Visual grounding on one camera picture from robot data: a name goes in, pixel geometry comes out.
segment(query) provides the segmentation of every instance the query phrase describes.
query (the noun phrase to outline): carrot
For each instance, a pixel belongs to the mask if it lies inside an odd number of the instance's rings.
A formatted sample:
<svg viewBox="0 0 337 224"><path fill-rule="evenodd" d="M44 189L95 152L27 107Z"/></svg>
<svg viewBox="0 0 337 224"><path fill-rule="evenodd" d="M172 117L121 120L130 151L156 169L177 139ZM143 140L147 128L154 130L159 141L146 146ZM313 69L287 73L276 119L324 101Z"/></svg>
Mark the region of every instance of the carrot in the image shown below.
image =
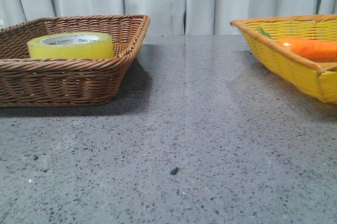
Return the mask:
<svg viewBox="0 0 337 224"><path fill-rule="evenodd" d="M287 37L281 38L277 42L292 52L310 60L337 59L337 41Z"/></svg>

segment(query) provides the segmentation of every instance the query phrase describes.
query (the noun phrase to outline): granite countertop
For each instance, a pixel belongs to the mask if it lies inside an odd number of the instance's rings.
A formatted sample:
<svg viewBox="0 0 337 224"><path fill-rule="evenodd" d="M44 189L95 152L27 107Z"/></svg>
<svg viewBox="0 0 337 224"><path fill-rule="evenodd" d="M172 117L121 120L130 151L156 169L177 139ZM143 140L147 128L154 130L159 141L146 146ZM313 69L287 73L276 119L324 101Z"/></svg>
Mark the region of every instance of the granite countertop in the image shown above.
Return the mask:
<svg viewBox="0 0 337 224"><path fill-rule="evenodd" d="M0 108L0 223L336 224L336 125L239 35L147 37L110 104Z"/></svg>

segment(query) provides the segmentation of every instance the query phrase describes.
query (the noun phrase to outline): woven texture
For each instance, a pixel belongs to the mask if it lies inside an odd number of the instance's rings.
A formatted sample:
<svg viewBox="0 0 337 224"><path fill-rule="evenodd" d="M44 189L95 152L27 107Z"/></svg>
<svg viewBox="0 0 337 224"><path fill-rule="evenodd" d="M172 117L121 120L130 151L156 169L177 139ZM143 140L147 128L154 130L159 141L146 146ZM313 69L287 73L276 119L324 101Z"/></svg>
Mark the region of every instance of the woven texture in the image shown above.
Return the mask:
<svg viewBox="0 0 337 224"><path fill-rule="evenodd" d="M337 103L337 62L314 62L293 53L276 41L282 37L337 40L337 15L307 15L233 20L253 55L269 70L293 83L302 92L323 102ZM272 39L260 34L261 26Z"/></svg>
<svg viewBox="0 0 337 224"><path fill-rule="evenodd" d="M150 18L109 15L40 18L0 30L0 107L107 104L136 57ZM112 59L31 59L27 41L63 32L112 35Z"/></svg>

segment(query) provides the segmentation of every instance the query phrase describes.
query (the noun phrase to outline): roll of tape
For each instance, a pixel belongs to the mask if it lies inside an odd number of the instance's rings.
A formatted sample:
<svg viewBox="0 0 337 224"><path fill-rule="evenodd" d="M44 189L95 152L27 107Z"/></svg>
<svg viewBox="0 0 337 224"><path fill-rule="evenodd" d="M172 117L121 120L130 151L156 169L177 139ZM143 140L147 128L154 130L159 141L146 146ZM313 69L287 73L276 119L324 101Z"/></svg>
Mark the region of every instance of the roll of tape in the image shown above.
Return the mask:
<svg viewBox="0 0 337 224"><path fill-rule="evenodd" d="M46 35L27 42L31 58L112 58L112 37L98 32L68 32Z"/></svg>

